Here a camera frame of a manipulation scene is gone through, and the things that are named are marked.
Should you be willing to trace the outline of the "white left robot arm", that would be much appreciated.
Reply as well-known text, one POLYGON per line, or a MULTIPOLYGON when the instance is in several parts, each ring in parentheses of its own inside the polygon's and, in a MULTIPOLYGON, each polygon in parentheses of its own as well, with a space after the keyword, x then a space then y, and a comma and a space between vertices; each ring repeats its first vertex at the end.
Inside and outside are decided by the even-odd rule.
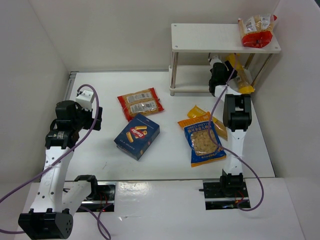
POLYGON ((35 199, 18 225, 32 240, 67 239, 73 229, 73 216, 87 197, 97 192, 94 175, 79 175, 64 192, 64 185, 75 147, 83 142, 81 130, 99 131, 102 107, 92 110, 92 101, 65 100, 55 107, 56 119, 45 138, 45 165, 35 199))

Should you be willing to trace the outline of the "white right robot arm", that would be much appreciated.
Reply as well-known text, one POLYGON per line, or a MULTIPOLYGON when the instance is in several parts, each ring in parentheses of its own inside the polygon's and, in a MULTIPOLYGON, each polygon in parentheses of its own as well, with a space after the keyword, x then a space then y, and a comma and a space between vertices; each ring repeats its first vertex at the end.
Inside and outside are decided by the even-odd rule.
POLYGON ((243 164, 239 158, 243 155, 244 139, 252 123, 251 98, 240 94, 228 84, 229 79, 237 76, 236 70, 227 62, 223 63, 218 56, 209 59, 211 78, 209 92, 223 101, 223 125, 227 130, 229 155, 220 177, 220 192, 225 197, 233 197, 244 186, 243 164))

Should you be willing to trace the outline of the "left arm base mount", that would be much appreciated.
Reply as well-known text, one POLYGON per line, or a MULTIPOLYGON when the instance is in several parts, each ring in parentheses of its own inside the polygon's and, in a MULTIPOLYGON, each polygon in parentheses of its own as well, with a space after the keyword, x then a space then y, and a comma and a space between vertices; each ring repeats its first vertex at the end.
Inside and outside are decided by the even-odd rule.
POLYGON ((115 207, 116 183, 99 181, 96 192, 92 193, 91 183, 87 181, 66 181, 62 190, 62 209, 71 215, 83 212, 85 207, 92 212, 113 212, 115 207))

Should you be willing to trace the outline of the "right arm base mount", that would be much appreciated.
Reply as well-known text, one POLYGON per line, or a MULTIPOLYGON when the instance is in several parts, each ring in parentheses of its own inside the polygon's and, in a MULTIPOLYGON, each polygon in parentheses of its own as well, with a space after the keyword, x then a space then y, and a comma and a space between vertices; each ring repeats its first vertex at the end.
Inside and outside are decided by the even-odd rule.
POLYGON ((247 185, 244 182, 240 188, 223 191, 217 181, 204 181, 198 191, 203 193, 206 210, 250 209, 251 204, 247 185))

